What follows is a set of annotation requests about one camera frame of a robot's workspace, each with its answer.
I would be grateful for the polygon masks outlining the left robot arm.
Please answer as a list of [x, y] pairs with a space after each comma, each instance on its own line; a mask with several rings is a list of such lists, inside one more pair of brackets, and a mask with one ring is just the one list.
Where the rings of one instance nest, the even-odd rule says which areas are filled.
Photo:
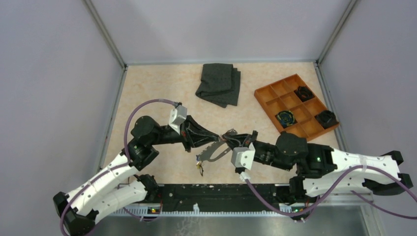
[[80, 187], [53, 197], [65, 236], [85, 236], [112, 212], [131, 203], [152, 203], [157, 199], [154, 176], [137, 173], [159, 154], [155, 145], [181, 143], [186, 152], [218, 141], [219, 135], [200, 126], [187, 115], [175, 130], [161, 126], [152, 117], [142, 116], [131, 130], [133, 139], [104, 169]]

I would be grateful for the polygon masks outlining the metal key holder plate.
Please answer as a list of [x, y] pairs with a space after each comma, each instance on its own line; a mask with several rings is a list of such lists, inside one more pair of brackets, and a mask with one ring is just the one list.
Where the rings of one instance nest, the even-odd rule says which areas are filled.
[[220, 152], [217, 156], [213, 158], [215, 152], [224, 144], [225, 144], [225, 141], [223, 140], [219, 140], [210, 144], [200, 154], [196, 155], [196, 161], [197, 162], [204, 162], [204, 161], [215, 162], [219, 160], [220, 158], [222, 158], [223, 156], [225, 156], [227, 153], [231, 151], [231, 149], [227, 146], [225, 150], [223, 150], [222, 152]]

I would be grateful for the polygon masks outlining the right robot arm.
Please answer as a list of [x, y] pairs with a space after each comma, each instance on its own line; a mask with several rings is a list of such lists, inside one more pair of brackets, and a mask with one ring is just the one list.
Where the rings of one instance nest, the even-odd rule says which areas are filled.
[[332, 185], [334, 194], [373, 193], [377, 196], [394, 196], [405, 190], [400, 184], [412, 188], [409, 174], [401, 173], [403, 157], [399, 151], [382, 156], [348, 153], [339, 149], [308, 143], [305, 138], [283, 132], [276, 143], [257, 140], [258, 133], [224, 134], [222, 140], [233, 151], [232, 164], [243, 180], [254, 162], [290, 171], [296, 176], [278, 194], [285, 202], [301, 203], [307, 198], [324, 195]]

